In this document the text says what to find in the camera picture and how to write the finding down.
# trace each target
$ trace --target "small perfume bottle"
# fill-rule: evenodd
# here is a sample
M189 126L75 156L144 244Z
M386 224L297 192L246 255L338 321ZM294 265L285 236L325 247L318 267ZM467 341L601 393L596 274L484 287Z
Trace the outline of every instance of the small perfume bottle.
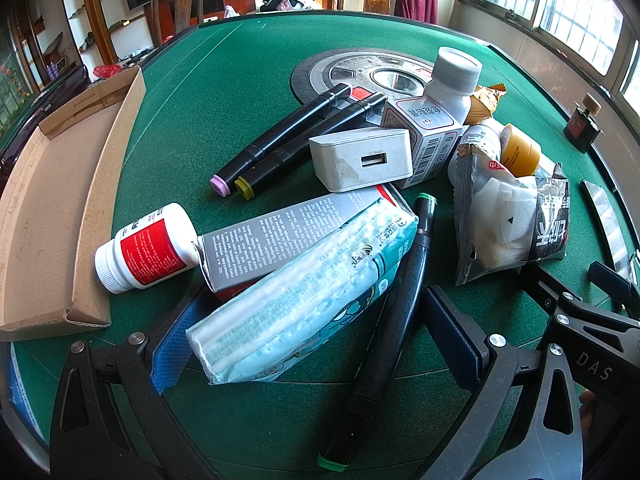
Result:
M598 125L594 120L601 106L591 94L584 96L582 104L584 105L584 110L580 109L578 103L575 104L575 112L564 127L564 134L580 152L586 153L589 146L593 144L593 141L602 131L598 129Z

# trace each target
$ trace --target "usb port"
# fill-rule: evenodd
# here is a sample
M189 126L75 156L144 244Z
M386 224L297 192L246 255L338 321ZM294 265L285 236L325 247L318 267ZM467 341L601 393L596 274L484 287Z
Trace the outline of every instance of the usb port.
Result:
M361 159L362 167L376 166L378 164L386 164L386 153L376 153L375 155L363 156Z

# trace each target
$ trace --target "blue gripper pad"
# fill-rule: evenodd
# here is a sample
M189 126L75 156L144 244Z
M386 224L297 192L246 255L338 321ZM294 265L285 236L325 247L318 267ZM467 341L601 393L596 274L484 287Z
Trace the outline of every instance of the blue gripper pad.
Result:
M159 395L162 395L165 388L176 385L191 357L192 351L187 343L185 330L211 314L211 307L211 293L203 285L160 343L154 354L151 373L151 382Z

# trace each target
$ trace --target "white medicine bottle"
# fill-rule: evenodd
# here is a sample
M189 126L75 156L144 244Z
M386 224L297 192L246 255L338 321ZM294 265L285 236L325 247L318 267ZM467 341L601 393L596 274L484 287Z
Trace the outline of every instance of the white medicine bottle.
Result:
M122 229L95 251L95 271L108 291L147 288L198 264L198 235L186 211L171 203Z
M431 81L424 87L422 95L436 101L463 124L471 108L470 95L476 90L481 70L482 63L475 57L441 46L433 64Z

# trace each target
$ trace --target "pink marker end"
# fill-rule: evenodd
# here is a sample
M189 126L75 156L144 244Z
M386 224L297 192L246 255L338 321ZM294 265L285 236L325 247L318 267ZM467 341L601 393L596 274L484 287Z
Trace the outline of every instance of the pink marker end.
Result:
M231 190L229 189L229 186L219 176L217 175L212 176L209 182L211 183L211 187L215 189L216 193L218 193L220 196L227 196L231 194Z

